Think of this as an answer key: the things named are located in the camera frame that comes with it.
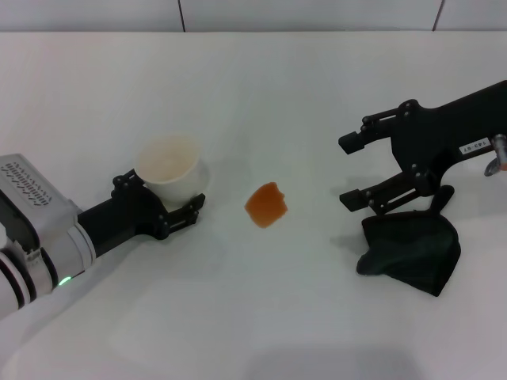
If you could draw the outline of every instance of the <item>paper cup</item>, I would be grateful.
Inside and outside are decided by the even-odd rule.
[[[134,169],[153,193],[171,203],[188,202],[206,181],[199,145],[185,135],[153,138],[137,155]]]

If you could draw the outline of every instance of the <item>white table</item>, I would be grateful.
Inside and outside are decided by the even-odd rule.
[[[337,195],[398,166],[388,141],[347,156],[337,138],[404,100],[435,107],[505,79],[506,33],[3,34],[0,57],[0,153],[25,154],[80,207],[161,131],[197,135],[212,171],[197,225],[130,241],[0,322],[2,378],[505,377],[493,155],[444,178],[462,256],[434,298],[356,275],[372,212]],[[243,205],[270,181],[289,211],[262,230]]]

